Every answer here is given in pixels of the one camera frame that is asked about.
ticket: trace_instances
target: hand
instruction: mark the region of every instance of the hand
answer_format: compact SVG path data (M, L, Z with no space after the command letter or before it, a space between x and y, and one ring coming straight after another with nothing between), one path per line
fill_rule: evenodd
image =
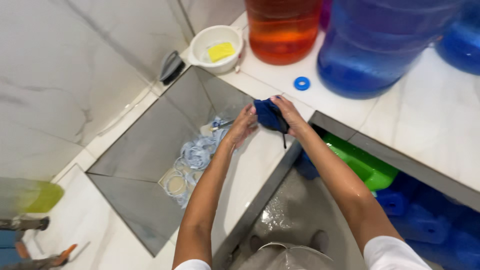
M250 127L253 123L257 122L255 113L255 107L251 103L245 106L222 141L232 144L235 149L239 148L248 135L252 134L258 128L258 126Z
M298 138L298 136L302 135L308 124L302 118L293 103L283 96L272 96L270 100L278 106L282 112L283 118L285 118L285 121L287 121L288 125L290 126L288 134L294 136L295 138Z

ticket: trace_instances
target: scrub brush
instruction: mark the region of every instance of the scrub brush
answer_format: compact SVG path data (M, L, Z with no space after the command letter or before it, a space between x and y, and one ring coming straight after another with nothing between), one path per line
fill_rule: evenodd
M200 134L202 134L205 137L211 137L213 135L213 131L219 130L219 129L224 128L228 125L231 125L231 124L233 124L234 121L235 120L232 120L230 122L226 122L226 123L221 124L220 126L217 126L217 127L212 127L212 123L206 124L206 125L200 127Z
M181 72L185 69L185 63L179 56L179 52L176 50L165 55L162 60L162 71L160 73L160 82L163 85L169 85L173 82Z

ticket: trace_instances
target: sink basin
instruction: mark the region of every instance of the sink basin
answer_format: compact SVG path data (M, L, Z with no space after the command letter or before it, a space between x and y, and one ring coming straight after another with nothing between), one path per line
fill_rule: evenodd
M157 182L201 126L216 115L234 119L252 101L191 67L87 171L152 256L178 228L184 213Z

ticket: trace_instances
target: white cloth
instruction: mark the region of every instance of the white cloth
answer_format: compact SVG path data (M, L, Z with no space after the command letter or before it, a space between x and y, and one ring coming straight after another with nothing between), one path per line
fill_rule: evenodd
M391 236L378 236L368 241L363 257L369 270L432 270L407 243ZM193 259L181 263L175 270L211 269L206 262Z

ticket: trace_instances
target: orange handle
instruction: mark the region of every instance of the orange handle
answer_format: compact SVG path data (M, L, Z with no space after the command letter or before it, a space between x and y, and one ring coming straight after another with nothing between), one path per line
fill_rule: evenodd
M22 242L15 243L15 249L17 250L18 256L22 259L30 258L30 254L28 254L26 246Z
M54 266L59 266L61 263L63 263L64 260L68 258L70 253L77 247L77 244L71 245L67 250L63 251L58 258L55 259L53 262Z

